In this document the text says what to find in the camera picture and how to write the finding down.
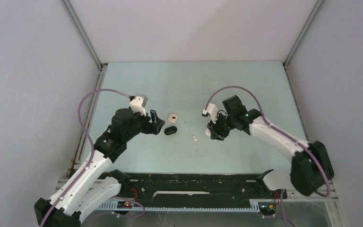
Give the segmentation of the black oval earbud case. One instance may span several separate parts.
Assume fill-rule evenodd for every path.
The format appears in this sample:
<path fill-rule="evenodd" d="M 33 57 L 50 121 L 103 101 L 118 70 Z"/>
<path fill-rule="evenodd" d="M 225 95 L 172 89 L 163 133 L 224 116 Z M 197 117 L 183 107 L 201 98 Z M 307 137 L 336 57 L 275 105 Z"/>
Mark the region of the black oval earbud case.
<path fill-rule="evenodd" d="M 178 131 L 176 126 L 170 126 L 164 129 L 164 134 L 169 136 L 169 135 L 173 135 Z"/>

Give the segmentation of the pink square earbud case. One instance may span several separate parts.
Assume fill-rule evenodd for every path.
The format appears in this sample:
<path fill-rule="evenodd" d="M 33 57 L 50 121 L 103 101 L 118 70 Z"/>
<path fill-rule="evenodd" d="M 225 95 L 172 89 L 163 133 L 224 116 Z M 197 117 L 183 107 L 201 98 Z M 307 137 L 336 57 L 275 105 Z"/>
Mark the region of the pink square earbud case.
<path fill-rule="evenodd" d="M 171 113 L 168 117 L 169 123 L 175 124 L 177 122 L 177 120 L 178 120 L 178 115 L 175 113 Z"/>

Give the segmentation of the white oval earbud case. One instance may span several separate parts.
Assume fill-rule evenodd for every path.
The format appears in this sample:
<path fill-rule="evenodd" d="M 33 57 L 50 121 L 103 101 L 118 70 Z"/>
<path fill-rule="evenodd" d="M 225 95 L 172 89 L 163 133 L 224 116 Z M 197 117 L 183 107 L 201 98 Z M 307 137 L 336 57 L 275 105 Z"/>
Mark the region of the white oval earbud case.
<path fill-rule="evenodd" d="M 205 129 L 205 134 L 208 136 L 208 137 L 211 137 L 211 131 L 210 129 Z"/>

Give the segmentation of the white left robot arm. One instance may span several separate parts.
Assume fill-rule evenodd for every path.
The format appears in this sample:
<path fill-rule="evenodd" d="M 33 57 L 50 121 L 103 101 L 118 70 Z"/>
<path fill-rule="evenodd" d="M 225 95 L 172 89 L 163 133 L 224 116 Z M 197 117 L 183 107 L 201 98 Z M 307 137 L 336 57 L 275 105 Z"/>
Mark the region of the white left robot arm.
<path fill-rule="evenodd" d="M 92 188 L 98 177 L 126 150 L 127 143 L 140 133 L 157 135 L 165 125 L 155 110 L 150 115 L 122 108 L 97 138 L 92 151 L 73 176 L 49 199 L 40 198 L 34 205 L 41 227 L 79 227 L 86 218 L 110 197 L 125 197 L 130 183 L 108 176 Z"/>

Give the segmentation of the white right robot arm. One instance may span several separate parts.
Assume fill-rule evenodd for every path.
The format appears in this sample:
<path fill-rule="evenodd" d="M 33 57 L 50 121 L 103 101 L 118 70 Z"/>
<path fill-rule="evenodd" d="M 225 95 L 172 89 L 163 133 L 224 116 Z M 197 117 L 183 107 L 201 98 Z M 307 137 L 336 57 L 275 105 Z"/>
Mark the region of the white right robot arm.
<path fill-rule="evenodd" d="M 334 176 L 326 147 L 319 141 L 301 140 L 275 126 L 260 110 L 247 110 L 236 95 L 225 99 L 224 109 L 208 103 L 202 115 L 210 117 L 206 134 L 223 141 L 231 130 L 239 130 L 270 145 L 291 164 L 284 171 L 270 169 L 262 173 L 256 192 L 267 198 L 276 190 L 292 185 L 301 195 L 310 196 Z"/>

